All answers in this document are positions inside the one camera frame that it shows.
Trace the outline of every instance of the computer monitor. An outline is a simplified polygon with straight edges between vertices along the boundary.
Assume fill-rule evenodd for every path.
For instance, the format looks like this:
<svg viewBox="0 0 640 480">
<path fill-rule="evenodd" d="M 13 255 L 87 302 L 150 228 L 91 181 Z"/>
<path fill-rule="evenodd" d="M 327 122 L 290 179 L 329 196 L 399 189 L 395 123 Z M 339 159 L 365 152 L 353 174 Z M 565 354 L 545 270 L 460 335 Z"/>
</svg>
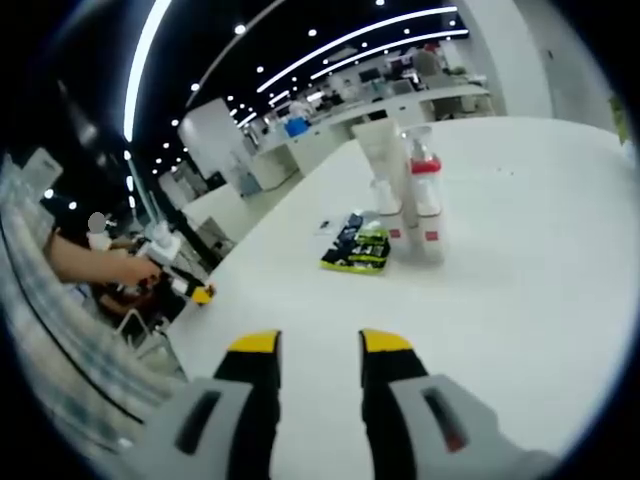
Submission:
<svg viewBox="0 0 640 480">
<path fill-rule="evenodd" d="M 382 78 L 382 75 L 380 75 L 380 70 L 378 70 L 377 68 L 372 68 L 370 70 L 363 70 L 362 72 L 359 72 L 358 75 L 360 76 L 360 81 L 362 83 L 367 83 L 372 80 L 377 80 L 378 78 Z"/>
<path fill-rule="evenodd" d="M 276 110 L 276 115 L 278 115 L 278 118 L 286 117 L 287 115 L 289 115 L 289 107 L 286 106 Z"/>
</svg>

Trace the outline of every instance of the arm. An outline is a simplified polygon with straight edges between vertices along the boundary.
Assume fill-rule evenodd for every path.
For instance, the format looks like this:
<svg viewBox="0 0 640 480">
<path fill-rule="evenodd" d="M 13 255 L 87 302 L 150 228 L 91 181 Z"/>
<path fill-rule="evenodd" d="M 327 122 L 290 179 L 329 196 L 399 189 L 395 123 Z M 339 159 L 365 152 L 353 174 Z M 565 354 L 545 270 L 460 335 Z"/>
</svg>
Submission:
<svg viewBox="0 0 640 480">
<path fill-rule="evenodd" d="M 98 299 L 98 303 L 109 310 L 111 313 L 115 313 L 116 315 L 120 315 L 121 317 L 124 317 L 129 311 L 129 308 L 115 301 L 106 293 Z"/>
<path fill-rule="evenodd" d="M 55 234 L 44 253 L 63 282 L 113 282 L 136 286 L 140 280 L 153 282 L 160 277 L 160 269 L 146 258 L 87 250 Z"/>
<path fill-rule="evenodd" d="M 124 248 L 125 250 L 128 250 L 134 245 L 135 245 L 135 242 L 132 242 L 131 240 L 126 238 L 122 240 L 114 240 L 113 242 L 111 242 L 111 245 L 109 246 L 109 250 L 118 250 L 119 248 Z"/>
</svg>

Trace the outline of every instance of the yellow object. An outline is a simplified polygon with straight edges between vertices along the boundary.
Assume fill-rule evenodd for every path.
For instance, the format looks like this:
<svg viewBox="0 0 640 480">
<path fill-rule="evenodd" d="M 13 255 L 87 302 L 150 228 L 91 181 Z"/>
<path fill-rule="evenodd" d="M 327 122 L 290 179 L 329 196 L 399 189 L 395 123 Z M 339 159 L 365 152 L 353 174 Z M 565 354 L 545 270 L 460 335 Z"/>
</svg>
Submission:
<svg viewBox="0 0 640 480">
<path fill-rule="evenodd" d="M 349 267 L 347 265 L 336 265 L 335 263 L 324 261 L 321 261 L 320 265 L 328 270 L 336 270 L 338 272 L 362 273 L 364 275 L 377 275 L 378 273 L 382 273 L 382 268 Z"/>
<path fill-rule="evenodd" d="M 191 294 L 191 300 L 200 305 L 206 305 L 213 298 L 213 292 L 212 286 L 196 287 Z"/>
<path fill-rule="evenodd" d="M 364 337 L 367 352 L 394 352 L 397 350 L 411 350 L 411 344 L 400 335 L 365 328 L 360 331 Z"/>
<path fill-rule="evenodd" d="M 229 347 L 230 352 L 273 353 L 279 330 L 265 330 L 239 338 Z"/>
</svg>

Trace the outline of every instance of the white wall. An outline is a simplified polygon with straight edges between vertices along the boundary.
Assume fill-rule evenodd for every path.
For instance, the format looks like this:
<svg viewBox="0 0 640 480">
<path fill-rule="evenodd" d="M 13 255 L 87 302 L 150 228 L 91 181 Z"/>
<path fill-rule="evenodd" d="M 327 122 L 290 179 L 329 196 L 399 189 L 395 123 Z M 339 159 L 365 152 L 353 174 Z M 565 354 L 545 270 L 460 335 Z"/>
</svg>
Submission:
<svg viewBox="0 0 640 480">
<path fill-rule="evenodd" d="M 499 114 L 552 117 L 551 95 L 533 35 L 513 0 L 454 0 L 469 28 L 474 65 L 487 76 Z"/>
<path fill-rule="evenodd" d="M 547 0 L 516 0 L 516 5 L 545 67 L 556 118 L 615 132 L 611 88 L 571 26 Z"/>
</svg>

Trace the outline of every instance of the desk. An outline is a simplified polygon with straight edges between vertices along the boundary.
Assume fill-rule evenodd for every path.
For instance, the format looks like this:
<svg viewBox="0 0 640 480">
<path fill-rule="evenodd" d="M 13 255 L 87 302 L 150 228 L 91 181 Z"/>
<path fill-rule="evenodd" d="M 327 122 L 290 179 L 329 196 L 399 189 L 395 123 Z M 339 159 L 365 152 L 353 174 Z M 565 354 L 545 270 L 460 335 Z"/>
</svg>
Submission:
<svg viewBox="0 0 640 480">
<path fill-rule="evenodd" d="M 185 205 L 182 212 L 194 230 L 211 218 L 220 231 L 236 243 L 258 221 L 236 189 L 228 183 Z"/>
<path fill-rule="evenodd" d="M 272 474 L 371 479 L 357 331 L 405 336 L 425 367 L 490 405 L 524 448 L 562 455 L 604 401 L 633 339 L 638 184 L 617 138 L 506 117 L 433 125 L 450 252 L 436 269 L 322 270 L 320 221 L 371 208 L 371 171 L 348 142 L 282 200 L 212 276 L 212 304 L 169 330 L 189 378 L 236 338 L 283 330 Z"/>
<path fill-rule="evenodd" d="M 252 173 L 264 189 L 280 185 L 295 169 L 309 175 L 340 145 L 354 138 L 351 127 L 369 121 L 369 115 L 384 110 L 401 127 L 434 121 L 431 101 L 455 97 L 484 97 L 487 113 L 493 115 L 489 91 L 477 85 L 457 85 L 396 95 L 375 103 L 346 105 L 335 115 L 321 114 L 322 120 L 292 139 L 270 142 L 252 162 Z"/>
</svg>

